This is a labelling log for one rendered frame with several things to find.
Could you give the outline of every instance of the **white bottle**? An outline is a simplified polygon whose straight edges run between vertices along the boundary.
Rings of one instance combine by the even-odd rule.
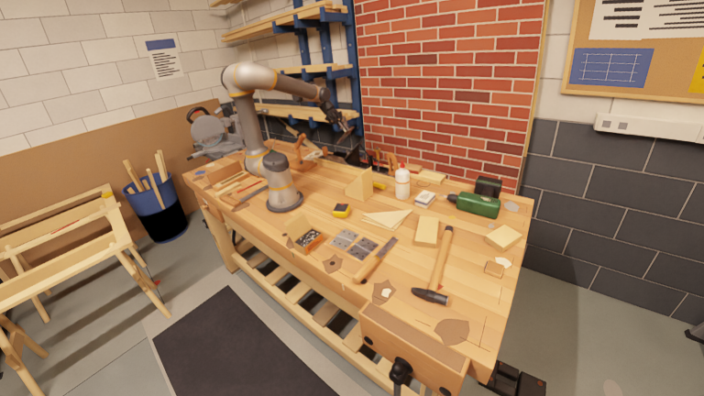
[[[396,170],[396,199],[405,201],[411,197],[411,172],[401,163]]]

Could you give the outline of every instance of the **robotic arm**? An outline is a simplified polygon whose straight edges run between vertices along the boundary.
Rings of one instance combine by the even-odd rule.
[[[274,213],[285,213],[303,202],[303,195],[293,185],[289,161],[281,153],[269,153],[259,129],[253,93],[257,90],[280,91],[312,101],[325,113],[325,118],[337,124],[346,138],[352,128],[330,103],[330,91],[325,87],[296,80],[276,73],[257,63],[241,62],[227,66],[221,76],[222,84],[235,103],[242,126],[242,138],[247,146],[245,170],[263,177],[269,183],[267,208]]]

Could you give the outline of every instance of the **black floor mat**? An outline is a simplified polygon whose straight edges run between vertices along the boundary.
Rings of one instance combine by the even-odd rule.
[[[178,396],[333,396],[226,287],[154,338]]]

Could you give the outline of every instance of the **white block wall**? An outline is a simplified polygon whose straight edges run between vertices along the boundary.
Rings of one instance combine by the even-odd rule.
[[[216,77],[248,51],[219,41],[241,17],[213,1],[0,0],[0,155],[225,100]],[[155,35],[177,40],[183,78],[155,80],[144,45]]]
[[[332,0],[342,4],[342,0]],[[314,3],[315,0],[303,0],[304,5]],[[241,28],[264,18],[276,16],[293,9],[292,0],[245,0],[241,4],[230,5],[226,8],[227,15],[232,22],[232,29]],[[347,38],[345,30],[340,23],[330,24],[330,39],[333,49],[333,61],[337,64],[348,64]],[[318,32],[311,28],[308,30],[309,51],[311,64],[323,63],[323,50],[320,45]],[[263,35],[249,40],[235,43],[238,48],[240,60],[250,60],[271,68],[285,68],[300,66],[301,54],[299,52],[298,37],[293,34]],[[319,79],[318,84],[325,85],[325,80]],[[291,97],[279,92],[259,92],[258,98],[291,100]],[[352,95],[348,79],[337,80],[337,100],[340,103],[351,103]]]
[[[623,98],[563,95],[562,75],[575,0],[550,0],[543,68],[535,117],[593,124],[597,113],[646,116],[670,121],[704,122],[703,104],[676,104]]]

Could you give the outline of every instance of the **yellow sticky note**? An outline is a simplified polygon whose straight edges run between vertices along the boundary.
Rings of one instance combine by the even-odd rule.
[[[704,49],[701,50],[699,63],[697,63],[697,68],[694,70],[694,76],[692,77],[692,83],[689,85],[689,91],[692,94],[704,94]]]

